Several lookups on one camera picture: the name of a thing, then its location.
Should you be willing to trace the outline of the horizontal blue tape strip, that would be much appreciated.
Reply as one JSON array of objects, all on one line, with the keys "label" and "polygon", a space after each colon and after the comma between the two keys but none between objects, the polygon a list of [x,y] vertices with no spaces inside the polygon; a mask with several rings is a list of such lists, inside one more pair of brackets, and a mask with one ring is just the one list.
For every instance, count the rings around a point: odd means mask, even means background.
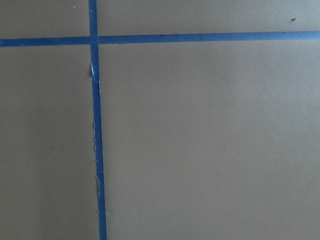
[{"label": "horizontal blue tape strip", "polygon": [[229,33],[182,33],[182,34],[138,34],[138,35],[100,35],[74,37],[36,37],[3,38],[2,48],[74,46],[144,43],[188,43],[188,42],[228,42],[228,41],[271,41],[271,40],[318,40],[319,31],[270,31],[270,32],[229,32]]}]

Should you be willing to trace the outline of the vertical blue tape strip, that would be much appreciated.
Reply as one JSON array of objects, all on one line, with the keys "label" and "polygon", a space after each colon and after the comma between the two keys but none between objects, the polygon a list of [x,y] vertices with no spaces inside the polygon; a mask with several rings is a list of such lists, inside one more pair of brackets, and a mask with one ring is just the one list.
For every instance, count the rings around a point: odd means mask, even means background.
[{"label": "vertical blue tape strip", "polygon": [[107,239],[107,218],[105,200],[105,176],[103,158],[103,137],[101,118],[101,94],[100,94],[100,66],[99,66],[99,37],[98,37],[98,12],[97,2],[90,0],[89,7],[89,32],[90,32],[90,56],[92,73],[92,106],[94,126],[94,152],[97,180],[97,212],[99,225],[99,238]]}]

